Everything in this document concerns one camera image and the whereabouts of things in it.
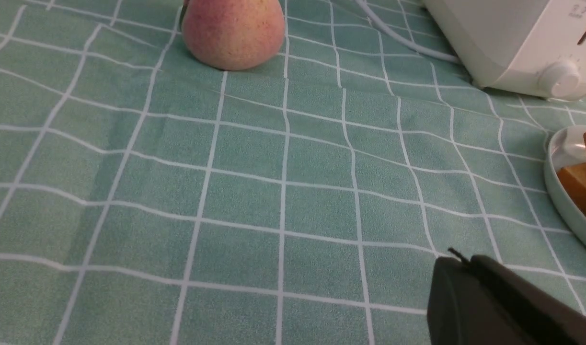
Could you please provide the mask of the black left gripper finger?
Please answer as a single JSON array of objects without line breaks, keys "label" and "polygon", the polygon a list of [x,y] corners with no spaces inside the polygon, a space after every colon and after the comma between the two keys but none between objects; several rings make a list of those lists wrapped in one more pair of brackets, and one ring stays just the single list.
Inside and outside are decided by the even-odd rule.
[{"label": "black left gripper finger", "polygon": [[586,345],[586,316],[486,255],[435,260],[433,345]]}]

